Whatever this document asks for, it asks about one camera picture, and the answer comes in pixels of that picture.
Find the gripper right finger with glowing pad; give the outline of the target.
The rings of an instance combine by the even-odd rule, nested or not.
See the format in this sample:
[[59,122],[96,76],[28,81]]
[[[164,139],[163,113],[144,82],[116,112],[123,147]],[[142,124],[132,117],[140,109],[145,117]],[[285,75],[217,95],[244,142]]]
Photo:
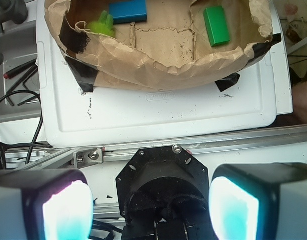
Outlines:
[[307,240],[307,164],[222,164],[208,204],[220,240]]

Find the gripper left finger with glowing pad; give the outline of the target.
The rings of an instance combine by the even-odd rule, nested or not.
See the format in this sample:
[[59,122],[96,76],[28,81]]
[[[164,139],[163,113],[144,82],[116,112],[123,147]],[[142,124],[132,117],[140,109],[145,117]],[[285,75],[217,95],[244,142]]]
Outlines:
[[93,214],[80,170],[0,170],[0,240],[86,240]]

